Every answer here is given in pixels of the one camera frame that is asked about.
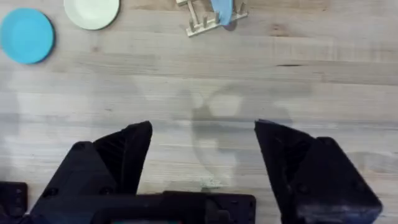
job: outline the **white plate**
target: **white plate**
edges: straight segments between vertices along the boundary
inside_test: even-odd
[[[113,22],[120,0],[63,0],[69,19],[83,29],[102,29]]]

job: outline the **wooden surface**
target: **wooden surface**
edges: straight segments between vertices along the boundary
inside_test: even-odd
[[[57,31],[38,65],[0,53],[0,180],[26,181],[31,205],[74,142],[148,119],[140,193],[254,194],[257,222],[279,223],[253,131],[264,118],[335,138],[384,203],[377,223],[398,223],[396,1],[250,0],[233,32],[192,39],[174,0],[123,0],[99,31],[61,0],[2,0],[0,17],[17,7]]]

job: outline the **black plastic part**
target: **black plastic part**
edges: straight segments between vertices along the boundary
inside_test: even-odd
[[[137,193],[151,137],[152,125],[145,121],[94,142],[95,149],[118,184],[119,193]]]
[[[209,194],[201,192],[164,192],[137,196],[123,208],[98,210],[91,223],[108,224],[115,220],[157,220],[181,223],[254,223],[256,199],[251,195]]]
[[[151,136],[152,126],[147,121],[94,143],[76,143],[33,207],[30,221],[97,224],[139,218],[185,224],[255,222],[256,199],[252,195],[136,195]]]
[[[283,224],[372,223],[382,204],[332,138],[270,121],[256,134]]]
[[[21,217],[27,210],[27,185],[0,182],[0,220]]]

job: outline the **wood grain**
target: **wood grain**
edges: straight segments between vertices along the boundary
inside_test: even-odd
[[[376,223],[398,223],[395,1],[251,0],[234,31],[193,39],[174,0],[122,4],[87,31],[61,0],[0,2],[0,17],[34,7],[57,32],[40,64],[0,53],[0,180],[27,182],[30,206],[74,142],[151,120],[140,193],[254,194],[258,223],[279,223],[253,131],[263,118],[335,138],[384,203]]]

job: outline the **blue plate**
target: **blue plate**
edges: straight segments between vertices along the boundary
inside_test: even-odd
[[[220,13],[220,24],[227,26],[232,19],[233,0],[211,0],[211,5]]]
[[[43,60],[54,45],[54,30],[47,17],[35,9],[16,9],[0,28],[3,51],[19,63]]]

